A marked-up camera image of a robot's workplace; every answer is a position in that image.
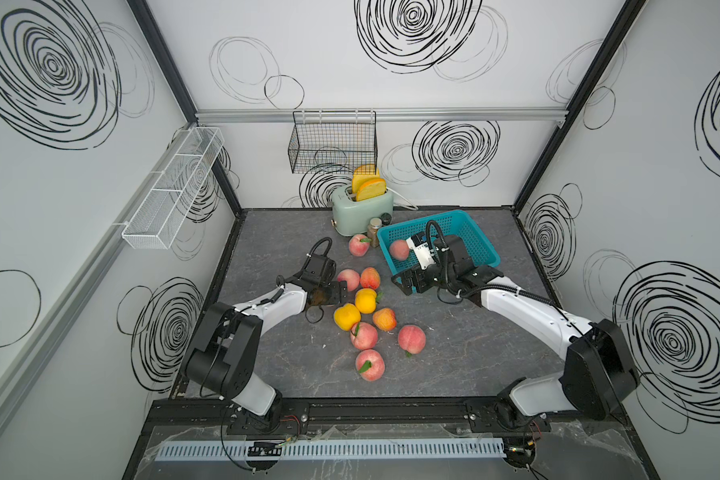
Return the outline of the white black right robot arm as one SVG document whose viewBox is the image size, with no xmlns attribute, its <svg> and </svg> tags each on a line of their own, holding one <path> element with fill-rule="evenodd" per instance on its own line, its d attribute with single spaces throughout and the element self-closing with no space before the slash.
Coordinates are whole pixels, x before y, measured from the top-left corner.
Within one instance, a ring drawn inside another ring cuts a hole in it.
<svg viewBox="0 0 720 480">
<path fill-rule="evenodd" d="M 406 295 L 440 288 L 470 300 L 534 335 L 564 362 L 563 370 L 520 378 L 495 403 L 499 424 L 516 430 L 553 412 L 576 411 L 604 420 L 640 385 L 626 338 L 611 320 L 590 321 L 513 282 L 498 269 L 470 260 L 413 267 L 391 277 Z"/>
</svg>

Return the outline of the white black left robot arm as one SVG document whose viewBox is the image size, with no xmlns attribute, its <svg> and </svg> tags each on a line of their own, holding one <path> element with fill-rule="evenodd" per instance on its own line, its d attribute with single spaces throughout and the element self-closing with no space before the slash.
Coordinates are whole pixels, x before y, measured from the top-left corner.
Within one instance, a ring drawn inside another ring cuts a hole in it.
<svg viewBox="0 0 720 480">
<path fill-rule="evenodd" d="M 234 306 L 213 304 L 200 320 L 180 365 L 180 374 L 259 417 L 267 416 L 278 391 L 254 372 L 261 337 L 312 307 L 348 299 L 345 281 L 279 280 L 272 291 Z"/>
</svg>

